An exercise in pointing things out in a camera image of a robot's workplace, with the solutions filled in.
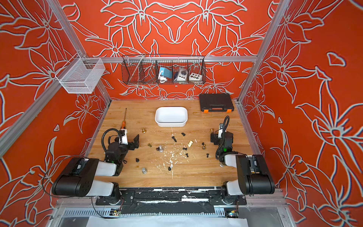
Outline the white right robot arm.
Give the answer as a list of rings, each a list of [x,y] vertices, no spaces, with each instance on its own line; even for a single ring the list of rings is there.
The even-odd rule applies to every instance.
[[[237,179],[222,185],[223,196],[273,194],[275,184],[262,155],[247,155],[233,150],[233,134],[227,131],[230,116],[224,118],[210,140],[218,148],[215,158],[222,166],[234,167]]]

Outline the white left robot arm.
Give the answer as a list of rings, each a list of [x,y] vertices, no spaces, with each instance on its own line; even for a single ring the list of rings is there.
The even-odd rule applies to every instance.
[[[110,128],[101,138],[104,160],[95,158],[71,158],[55,180],[51,195],[59,197],[103,197],[117,202],[121,192],[117,183],[96,180],[97,176],[119,176],[126,155],[140,147],[140,136],[129,142],[127,129]]]

